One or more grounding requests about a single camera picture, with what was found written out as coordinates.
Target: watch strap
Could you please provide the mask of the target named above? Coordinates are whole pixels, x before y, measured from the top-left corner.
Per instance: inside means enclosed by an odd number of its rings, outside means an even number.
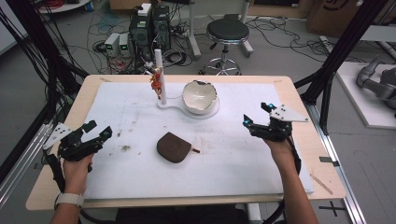
[[[59,203],[71,203],[78,207],[82,207],[84,204],[84,196],[72,193],[61,193],[56,199],[55,207],[57,207]]]

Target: concrete floor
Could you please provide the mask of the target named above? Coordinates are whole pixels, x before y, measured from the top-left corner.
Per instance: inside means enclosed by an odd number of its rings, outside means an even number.
[[[99,59],[92,54],[90,58],[87,50],[92,49],[92,44],[98,40],[105,40],[105,35],[93,35],[101,28],[98,23],[119,24],[114,27],[114,32],[129,26],[129,15],[112,12],[106,7],[94,12],[77,9],[56,16],[64,39],[68,43],[73,57],[90,74],[99,74],[97,67]],[[203,24],[204,28],[196,34],[205,33],[205,23],[208,17],[196,19],[196,27]],[[300,36],[299,43],[308,40],[318,41],[318,35],[306,32],[304,21],[286,21],[286,29]],[[288,46],[293,39],[283,31],[264,31],[266,39],[273,44]],[[230,49],[229,57],[237,61],[242,67],[243,75],[254,76],[289,76],[293,81],[300,80],[317,71],[322,62],[318,62],[290,48],[272,46],[264,39],[263,35],[250,29],[249,43],[255,52],[249,57],[238,48]],[[202,52],[199,60],[194,60],[189,66],[172,66],[166,68],[166,74],[193,75],[198,74],[206,62],[220,56],[221,46],[210,50],[212,42],[205,35],[198,35],[197,42]],[[326,56],[316,55],[309,48],[298,49],[319,61],[324,61]],[[351,52],[351,56],[370,62],[374,56],[381,55],[382,59],[393,64],[395,61],[385,54],[382,49],[374,48],[365,42],[359,43]],[[106,59],[98,55],[102,66],[105,67]],[[35,116],[45,103],[44,84],[35,74],[29,61],[20,49],[13,49],[0,56],[0,113],[4,124],[0,131],[1,150],[0,162],[15,147],[16,143],[31,124]],[[393,171],[396,168],[396,139],[395,131],[366,128],[349,100],[345,90],[337,78],[332,87],[332,99],[329,113],[329,133],[336,148],[346,176],[357,197],[358,203],[367,223],[394,223],[396,219],[396,181]],[[39,170],[34,169],[34,164],[40,158],[35,158],[30,169],[22,177],[21,182],[1,207],[0,221],[2,223],[43,223],[50,220],[53,211],[33,212],[26,210],[24,204],[39,175]],[[312,202],[320,223],[350,223],[347,212],[319,208],[331,206],[329,201]],[[341,201],[333,201],[336,207],[344,207]],[[276,208],[273,203],[262,203],[262,218],[272,214]],[[96,217],[112,219],[114,209],[91,210]]]

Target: table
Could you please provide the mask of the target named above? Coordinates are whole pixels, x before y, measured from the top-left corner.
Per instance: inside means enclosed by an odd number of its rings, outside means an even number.
[[[93,75],[85,79],[78,97],[65,121],[72,129],[78,128],[86,118],[101,83],[112,82],[148,82],[148,76],[109,76]],[[212,83],[270,83],[274,84],[282,103],[308,117],[298,92],[288,77],[210,77],[206,76],[166,76],[166,82],[187,83],[194,79],[204,79]],[[319,157],[328,157],[328,153],[320,142],[311,121],[294,123],[294,138],[301,149],[308,172],[314,184],[315,192],[308,195],[310,200],[341,199],[346,192],[335,172],[332,163],[320,162]],[[45,166],[37,179],[28,198],[26,207],[29,210],[48,210],[53,208],[55,196],[59,193],[49,167]],[[233,195],[227,197],[196,197],[196,198],[151,198],[131,200],[94,200],[84,203],[86,208],[128,207],[128,206],[161,206],[211,203],[259,203],[275,202],[281,195]]]

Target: power supply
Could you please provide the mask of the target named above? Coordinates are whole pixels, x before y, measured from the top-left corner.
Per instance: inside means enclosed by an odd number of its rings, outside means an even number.
[[[171,48],[169,6],[157,6],[153,9],[156,47],[161,50]]]
[[[105,42],[105,46],[109,57],[117,57],[120,53],[120,34],[111,34]]]
[[[120,52],[122,57],[131,57],[131,41],[129,40],[129,34],[120,34]]]

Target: white holder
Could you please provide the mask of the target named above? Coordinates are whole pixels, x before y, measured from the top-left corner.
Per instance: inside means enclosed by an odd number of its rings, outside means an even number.
[[[161,103],[166,105],[166,89],[165,89],[165,78],[163,77],[163,55],[160,49],[155,49],[155,63],[157,67],[161,68],[160,82],[161,85]]]
[[[187,110],[186,106],[183,103],[183,98],[181,96],[179,96],[177,98],[168,98],[166,105],[163,105],[160,101],[158,101],[157,106],[160,109],[169,109],[169,108],[178,109],[181,112],[183,112],[184,115],[186,115],[187,117],[189,117],[191,119],[210,119],[219,112],[220,100],[218,97],[215,102],[215,107],[213,107],[213,109],[210,112],[208,112],[206,114],[202,114],[202,115],[193,114],[189,110]]]
[[[52,134],[47,139],[46,143],[43,145],[43,148],[48,149],[48,148],[52,147],[56,142],[62,140],[64,137],[66,137],[71,132],[72,132],[72,130],[69,127],[67,127],[66,125],[64,125],[62,123],[58,123],[58,125],[55,127]]]
[[[298,121],[298,122],[308,122],[308,118],[299,114],[298,112],[282,105],[277,107],[270,113],[270,116],[274,119],[279,119],[283,121]]]

